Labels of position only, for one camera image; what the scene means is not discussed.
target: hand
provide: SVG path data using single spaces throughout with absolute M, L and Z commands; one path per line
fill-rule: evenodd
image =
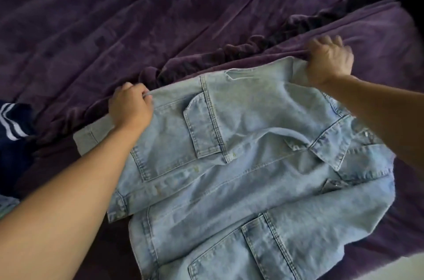
M 333 79 L 350 76 L 353 53 L 349 46 L 344 47 L 342 38 L 329 36 L 313 39 L 308 43 L 311 60 L 306 73 L 309 83 L 318 89 L 325 87 Z
M 149 90 L 144 84 L 129 82 L 115 90 L 109 100 L 109 115 L 115 129 L 129 129 L 139 136 L 149 126 L 153 116 L 152 96 L 143 98 Z

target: forearm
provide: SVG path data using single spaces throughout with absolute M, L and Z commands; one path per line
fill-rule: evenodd
M 0 278 L 72 279 L 138 134 L 112 131 L 0 221 Z
M 345 76 L 320 87 L 344 104 L 396 155 L 424 170 L 424 94 Z

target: white stripe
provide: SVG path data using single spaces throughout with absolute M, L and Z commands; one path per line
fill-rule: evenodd
M 16 133 L 18 133 L 20 137 L 27 137 L 28 135 L 24 133 L 24 131 L 21 129 L 18 123 L 6 116 L 6 114 L 13 108 L 13 106 L 15 106 L 15 104 L 10 104 L 10 106 L 4 111 L 4 113 L 3 114 L 0 113 L 0 114 L 4 117 L 4 119 L 12 123 L 13 128 L 15 128 Z
M 10 140 L 18 140 L 18 138 L 16 138 L 15 136 L 13 136 L 12 131 L 10 130 L 9 124 L 5 121 L 5 119 L 3 118 L 3 116 L 1 115 L 1 113 L 3 112 L 3 110 L 8 106 L 9 104 L 4 104 L 1 108 L 0 108 L 0 123 L 4 126 L 4 128 L 6 129 L 6 136 L 8 139 Z

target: bed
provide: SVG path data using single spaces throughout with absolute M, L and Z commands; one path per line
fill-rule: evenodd
M 78 158 L 71 134 L 103 116 L 108 96 L 125 81 L 154 89 L 202 71 L 306 58 L 310 38 L 340 34 L 355 53 L 356 76 L 423 90 L 422 38 L 393 0 L 365 1 L 307 31 L 301 25 L 309 16 L 321 10 L 327 17 L 348 1 L 0 2 L 0 97 L 30 104 L 38 132 L 35 164 L 17 185 L 23 197 Z M 370 237 L 346 246 L 325 279 L 353 279 L 424 250 L 424 192 L 398 160 L 395 176 L 395 204 Z M 127 227 L 128 220 L 103 223 L 77 279 L 140 277 Z

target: light blue denim jacket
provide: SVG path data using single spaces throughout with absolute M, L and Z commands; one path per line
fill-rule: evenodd
M 313 280 L 394 200 L 393 153 L 284 58 L 152 91 L 109 221 L 134 215 L 143 279 Z M 109 116 L 74 136 L 81 154 Z

